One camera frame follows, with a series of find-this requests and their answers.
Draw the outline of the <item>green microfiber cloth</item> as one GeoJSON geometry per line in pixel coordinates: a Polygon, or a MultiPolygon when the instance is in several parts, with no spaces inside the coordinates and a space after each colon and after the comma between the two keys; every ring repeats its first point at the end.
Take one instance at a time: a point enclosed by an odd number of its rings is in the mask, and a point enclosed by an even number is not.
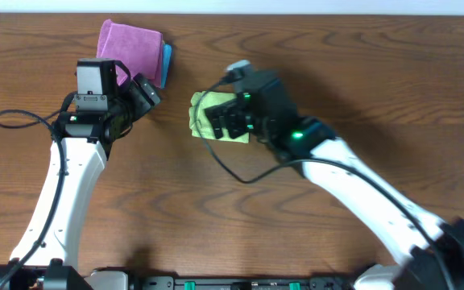
{"type": "Polygon", "coordinates": [[[205,91],[195,92],[191,99],[191,106],[188,109],[189,129],[192,131],[193,137],[203,137],[205,139],[225,142],[249,143],[250,137],[248,134],[233,139],[230,137],[227,129],[222,130],[223,136],[220,139],[215,137],[211,123],[205,116],[205,109],[231,101],[234,95],[232,93],[209,92],[205,95],[204,100],[200,102],[197,108],[197,103],[204,93],[205,91]]]}

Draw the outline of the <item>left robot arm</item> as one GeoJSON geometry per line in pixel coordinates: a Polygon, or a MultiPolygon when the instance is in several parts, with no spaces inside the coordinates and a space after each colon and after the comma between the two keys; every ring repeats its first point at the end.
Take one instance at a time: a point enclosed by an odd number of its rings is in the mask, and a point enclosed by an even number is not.
{"type": "Polygon", "coordinates": [[[117,93],[70,93],[57,119],[36,116],[51,133],[48,173],[27,230],[0,264],[0,289],[126,289],[128,275],[82,276],[77,270],[81,230],[114,141],[160,103],[144,76],[128,78],[117,93]]]}

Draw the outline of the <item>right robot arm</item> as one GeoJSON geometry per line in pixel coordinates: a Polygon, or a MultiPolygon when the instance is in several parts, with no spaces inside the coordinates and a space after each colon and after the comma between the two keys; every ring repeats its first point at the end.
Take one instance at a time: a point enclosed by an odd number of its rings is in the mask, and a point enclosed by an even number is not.
{"type": "Polygon", "coordinates": [[[381,241],[395,263],[376,264],[353,289],[464,289],[464,220],[452,223],[409,200],[365,165],[326,124],[252,97],[205,109],[216,138],[252,133],[283,167],[336,197],[381,241]]]}

